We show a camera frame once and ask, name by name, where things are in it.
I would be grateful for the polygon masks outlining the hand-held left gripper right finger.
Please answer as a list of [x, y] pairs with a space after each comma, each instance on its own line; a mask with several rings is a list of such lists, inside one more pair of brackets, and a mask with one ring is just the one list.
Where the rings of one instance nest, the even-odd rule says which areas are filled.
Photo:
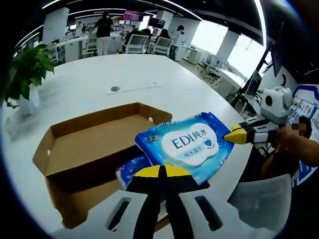
[[202, 189], [183, 168], [164, 165], [166, 211], [176, 239], [250, 239], [252, 228], [212, 187]]

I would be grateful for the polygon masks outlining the person's right hand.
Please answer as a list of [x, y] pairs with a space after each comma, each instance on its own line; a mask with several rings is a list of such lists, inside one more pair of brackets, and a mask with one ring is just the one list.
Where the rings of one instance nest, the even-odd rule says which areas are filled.
[[292, 129], [289, 125], [285, 125], [277, 130], [277, 144], [284, 149], [293, 150], [298, 136], [298, 129]]

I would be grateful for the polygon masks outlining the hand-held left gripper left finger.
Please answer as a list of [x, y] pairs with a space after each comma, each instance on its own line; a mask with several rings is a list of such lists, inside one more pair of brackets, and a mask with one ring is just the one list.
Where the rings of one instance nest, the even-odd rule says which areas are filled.
[[89, 210], [85, 222], [60, 229], [53, 239], [151, 239], [160, 212], [162, 173], [155, 165], [140, 170], [126, 190], [118, 190]]

